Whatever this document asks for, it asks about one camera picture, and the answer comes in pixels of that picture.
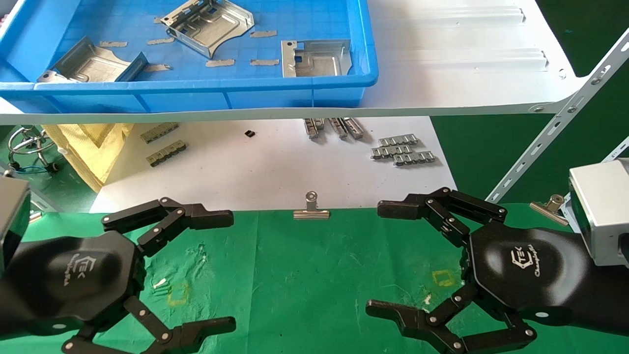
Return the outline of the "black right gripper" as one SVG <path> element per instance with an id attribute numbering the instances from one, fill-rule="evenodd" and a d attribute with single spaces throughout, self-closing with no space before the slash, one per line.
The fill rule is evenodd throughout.
<path id="1" fill-rule="evenodd" d="M 524 320 L 628 334 L 628 269 L 598 266 L 579 235 L 544 227 L 470 229 L 456 215 L 479 224 L 505 222 L 507 210 L 442 187 L 381 200 L 384 219 L 427 220 L 455 247 L 466 246 L 470 282 L 440 305 L 423 309 L 371 299 L 369 316 L 396 323 L 402 336 L 426 341 L 440 354 L 500 354 L 527 347 L 537 332 Z M 475 300 L 505 329 L 457 336 L 447 324 Z"/>

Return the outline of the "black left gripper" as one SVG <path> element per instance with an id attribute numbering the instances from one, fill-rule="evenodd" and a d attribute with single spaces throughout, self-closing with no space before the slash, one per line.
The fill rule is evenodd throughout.
<path id="1" fill-rule="evenodd" d="M 204 340 L 233 332 L 234 317 L 194 321 L 169 329 L 137 298 L 143 290 L 144 257 L 162 250 L 186 229 L 234 225 L 230 210 L 208 211 L 202 204 L 151 200 L 102 219 L 103 235 L 32 240 L 18 246 L 1 276 L 0 336 L 52 336 L 80 329 L 65 341 L 65 354 L 125 354 L 93 342 L 127 313 L 154 341 L 143 354 L 195 354 Z M 122 235 L 152 228 L 134 242 Z"/>

